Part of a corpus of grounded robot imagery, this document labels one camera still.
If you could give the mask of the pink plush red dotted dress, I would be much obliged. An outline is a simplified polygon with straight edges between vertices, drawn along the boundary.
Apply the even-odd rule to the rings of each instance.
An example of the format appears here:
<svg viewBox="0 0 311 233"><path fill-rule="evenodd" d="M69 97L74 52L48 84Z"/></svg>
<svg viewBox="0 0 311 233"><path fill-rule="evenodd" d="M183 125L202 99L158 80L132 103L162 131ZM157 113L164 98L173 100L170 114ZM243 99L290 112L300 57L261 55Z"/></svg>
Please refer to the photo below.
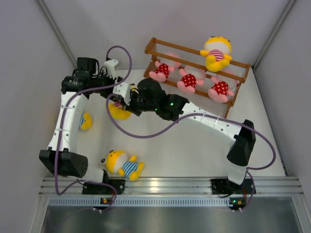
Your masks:
<svg viewBox="0 0 311 233"><path fill-rule="evenodd" d="M175 72L181 65L180 62L173 61L166 58L160 58L159 61L155 61L155 71L150 71L149 76L158 81L165 82L170 73Z"/></svg>

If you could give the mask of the yellow plush blue-striped shirt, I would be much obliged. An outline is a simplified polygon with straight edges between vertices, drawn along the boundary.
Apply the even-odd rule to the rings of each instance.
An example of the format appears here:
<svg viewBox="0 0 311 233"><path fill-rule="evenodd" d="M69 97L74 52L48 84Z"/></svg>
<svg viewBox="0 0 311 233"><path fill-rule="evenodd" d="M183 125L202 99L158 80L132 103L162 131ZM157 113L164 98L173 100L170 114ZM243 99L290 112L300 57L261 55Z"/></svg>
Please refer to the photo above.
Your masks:
<svg viewBox="0 0 311 233"><path fill-rule="evenodd" d="M93 120L90 113L85 112L81 115L79 129L81 131L88 131L93 125Z"/></svg>
<svg viewBox="0 0 311 233"><path fill-rule="evenodd" d="M136 181L144 169L145 164L138 162L136 155L129 156L123 150L111 150L107 156L101 159L101 164L113 174L119 174L129 181Z"/></svg>

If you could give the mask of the yellow plush blue-striped shirt front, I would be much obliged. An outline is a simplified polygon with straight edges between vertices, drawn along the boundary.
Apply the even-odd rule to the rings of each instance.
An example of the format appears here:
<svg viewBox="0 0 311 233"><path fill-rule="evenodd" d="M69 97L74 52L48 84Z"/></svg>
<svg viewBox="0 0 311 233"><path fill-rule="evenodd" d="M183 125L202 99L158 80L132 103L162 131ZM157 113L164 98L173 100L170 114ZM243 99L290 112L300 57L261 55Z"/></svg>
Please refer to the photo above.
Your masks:
<svg viewBox="0 0 311 233"><path fill-rule="evenodd" d="M101 164L113 174L119 174L129 181L136 181L144 169L145 164L138 162L136 155L129 156L123 150L111 150L107 156L101 159Z"/></svg>

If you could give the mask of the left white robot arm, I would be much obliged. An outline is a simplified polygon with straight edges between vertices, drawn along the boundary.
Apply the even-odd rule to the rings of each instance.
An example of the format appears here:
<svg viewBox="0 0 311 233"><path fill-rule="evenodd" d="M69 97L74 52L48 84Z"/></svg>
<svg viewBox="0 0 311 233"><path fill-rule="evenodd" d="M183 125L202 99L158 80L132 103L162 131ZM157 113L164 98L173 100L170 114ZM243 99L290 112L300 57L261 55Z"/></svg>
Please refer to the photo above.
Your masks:
<svg viewBox="0 0 311 233"><path fill-rule="evenodd" d="M89 123L84 108L89 96L98 93L107 97L113 91L109 88L121 78L116 75L116 59L108 59L102 69L98 61L79 57L78 67L61 83L61 106L58 120L47 149L41 150L39 159L54 176L74 177L92 181L99 194L106 193L110 182L104 170L91 166L86 156L77 152L78 132Z"/></svg>

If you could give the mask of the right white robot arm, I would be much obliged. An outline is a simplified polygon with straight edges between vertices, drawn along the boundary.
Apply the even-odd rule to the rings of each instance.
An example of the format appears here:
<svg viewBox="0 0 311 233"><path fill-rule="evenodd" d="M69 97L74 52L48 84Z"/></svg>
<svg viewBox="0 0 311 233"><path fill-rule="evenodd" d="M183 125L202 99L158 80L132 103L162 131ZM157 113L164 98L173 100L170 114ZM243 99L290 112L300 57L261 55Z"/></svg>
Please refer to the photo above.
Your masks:
<svg viewBox="0 0 311 233"><path fill-rule="evenodd" d="M229 161L227 188L233 193L244 188L247 166L256 142L252 121L235 123L221 118L183 96L167 94L160 84L151 78L143 79L136 88L122 83L118 86L116 94L120 95L125 110L137 116L142 112L154 112L163 120L183 121L220 137L229 146L226 156Z"/></svg>

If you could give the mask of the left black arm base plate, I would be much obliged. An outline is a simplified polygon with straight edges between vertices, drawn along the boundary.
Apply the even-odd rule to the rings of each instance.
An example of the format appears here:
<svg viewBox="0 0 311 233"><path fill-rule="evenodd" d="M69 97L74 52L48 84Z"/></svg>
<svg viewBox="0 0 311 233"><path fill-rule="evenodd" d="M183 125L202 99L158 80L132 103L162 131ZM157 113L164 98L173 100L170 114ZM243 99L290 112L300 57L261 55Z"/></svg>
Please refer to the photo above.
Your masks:
<svg viewBox="0 0 311 233"><path fill-rule="evenodd" d="M82 194L83 195L120 195L125 190L125 180L124 179L110 179L107 185L86 182L83 185Z"/></svg>

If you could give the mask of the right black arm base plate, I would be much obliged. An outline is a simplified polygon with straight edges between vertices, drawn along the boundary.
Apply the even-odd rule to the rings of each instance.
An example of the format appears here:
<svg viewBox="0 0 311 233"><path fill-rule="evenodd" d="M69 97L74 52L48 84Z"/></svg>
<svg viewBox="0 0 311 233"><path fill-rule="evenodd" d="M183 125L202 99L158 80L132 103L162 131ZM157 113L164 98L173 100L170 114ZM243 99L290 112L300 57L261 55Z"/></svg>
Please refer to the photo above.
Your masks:
<svg viewBox="0 0 311 233"><path fill-rule="evenodd" d="M230 195L248 195L252 194L254 184L250 178L246 178L242 184L235 184L228 179L212 179L211 189L214 195L228 197Z"/></svg>

